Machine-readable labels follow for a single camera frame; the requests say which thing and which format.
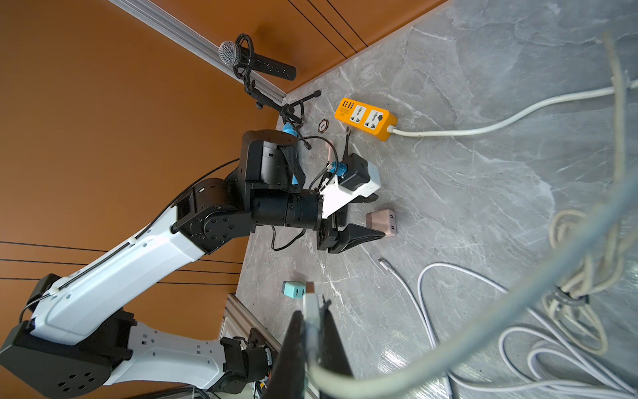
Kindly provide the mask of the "black electric toothbrush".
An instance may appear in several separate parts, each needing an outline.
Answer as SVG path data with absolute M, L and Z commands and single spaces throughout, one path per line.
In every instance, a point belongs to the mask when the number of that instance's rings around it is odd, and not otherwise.
M 350 126 L 346 126 L 345 144 L 344 144 L 344 151 L 343 151 L 343 155 L 342 155 L 342 159 L 343 160 L 345 160 L 345 158 L 350 155 L 350 139 L 351 139 L 351 135 L 352 135 L 351 127 Z

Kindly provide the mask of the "pink usb charger block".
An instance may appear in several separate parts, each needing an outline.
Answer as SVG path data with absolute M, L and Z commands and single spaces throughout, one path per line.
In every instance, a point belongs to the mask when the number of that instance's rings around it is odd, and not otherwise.
M 382 209 L 366 215 L 367 228 L 383 232 L 387 237 L 397 235 L 395 212 L 392 209 Z

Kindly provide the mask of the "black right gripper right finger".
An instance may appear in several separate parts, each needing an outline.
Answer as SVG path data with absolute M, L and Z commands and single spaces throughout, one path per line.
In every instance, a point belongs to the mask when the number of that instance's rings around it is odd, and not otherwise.
M 336 374 L 352 377 L 352 369 L 347 359 L 347 354 L 342 345 L 342 340 L 337 331 L 337 326 L 330 311 L 332 301 L 322 299 L 320 316 L 322 318 L 322 332 L 320 335 L 319 362 L 325 369 Z

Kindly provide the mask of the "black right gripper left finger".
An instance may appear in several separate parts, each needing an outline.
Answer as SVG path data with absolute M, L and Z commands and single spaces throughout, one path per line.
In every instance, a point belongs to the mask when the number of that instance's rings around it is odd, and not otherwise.
M 265 399 L 304 398 L 305 352 L 303 344 L 304 318 L 301 311 L 293 313 L 281 350 L 275 362 Z

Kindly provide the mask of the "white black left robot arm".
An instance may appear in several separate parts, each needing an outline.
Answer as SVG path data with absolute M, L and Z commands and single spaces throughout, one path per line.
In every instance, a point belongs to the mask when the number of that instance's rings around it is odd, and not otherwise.
M 277 357 L 264 343 L 196 340 L 160 332 L 125 306 L 174 271 L 259 226 L 312 230 L 317 247 L 339 254 L 382 232 L 342 224 L 351 203 L 372 202 L 378 168 L 358 154 L 336 156 L 312 183 L 297 136 L 244 134 L 233 171 L 207 174 L 152 222 L 74 274 L 49 274 L 33 290 L 1 348 L 1 364 L 48 398 L 74 398 L 123 382 L 182 383 L 202 393 L 237 393 L 267 377 Z

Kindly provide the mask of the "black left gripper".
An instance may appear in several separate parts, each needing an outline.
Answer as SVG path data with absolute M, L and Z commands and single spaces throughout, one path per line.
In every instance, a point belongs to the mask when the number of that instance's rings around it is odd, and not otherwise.
M 317 249 L 330 254 L 340 254 L 349 249 L 385 238 L 385 233 L 362 225 L 347 222 L 348 205 L 323 219 L 319 224 L 316 238 Z

